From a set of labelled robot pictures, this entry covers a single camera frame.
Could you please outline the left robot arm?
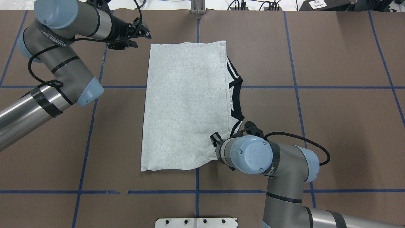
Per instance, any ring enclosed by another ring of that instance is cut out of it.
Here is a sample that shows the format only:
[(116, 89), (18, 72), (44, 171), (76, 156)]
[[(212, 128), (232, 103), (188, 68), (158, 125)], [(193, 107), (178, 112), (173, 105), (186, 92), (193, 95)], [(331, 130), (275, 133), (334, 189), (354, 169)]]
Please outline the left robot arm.
[(1, 150), (20, 140), (69, 107), (86, 106), (104, 88), (72, 49), (77, 41), (105, 43), (107, 48), (137, 48), (134, 38), (151, 39), (139, 17), (132, 23), (114, 16), (108, 0), (36, 0), (35, 20), (17, 39), (28, 58), (28, 72), (39, 82), (14, 104), (1, 111)]

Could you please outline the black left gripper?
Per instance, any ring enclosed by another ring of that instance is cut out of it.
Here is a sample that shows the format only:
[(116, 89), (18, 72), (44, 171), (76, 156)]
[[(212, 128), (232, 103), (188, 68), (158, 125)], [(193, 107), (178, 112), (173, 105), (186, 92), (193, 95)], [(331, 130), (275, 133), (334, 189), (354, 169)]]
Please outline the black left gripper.
[(125, 50), (126, 48), (138, 48), (135, 41), (126, 41), (130, 38), (144, 37), (152, 39), (148, 25), (136, 18), (132, 24), (126, 23), (120, 18), (111, 16), (111, 30), (107, 47), (111, 50)]

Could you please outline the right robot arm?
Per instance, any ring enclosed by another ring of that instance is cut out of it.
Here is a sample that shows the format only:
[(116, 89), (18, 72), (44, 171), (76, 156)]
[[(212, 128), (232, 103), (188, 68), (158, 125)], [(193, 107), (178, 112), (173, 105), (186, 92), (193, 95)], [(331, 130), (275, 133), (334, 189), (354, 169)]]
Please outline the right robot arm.
[(303, 206), (305, 183), (316, 179), (318, 156), (296, 145), (273, 142), (259, 133), (210, 136), (218, 160), (231, 170), (268, 177), (263, 228), (403, 228), (404, 225)]

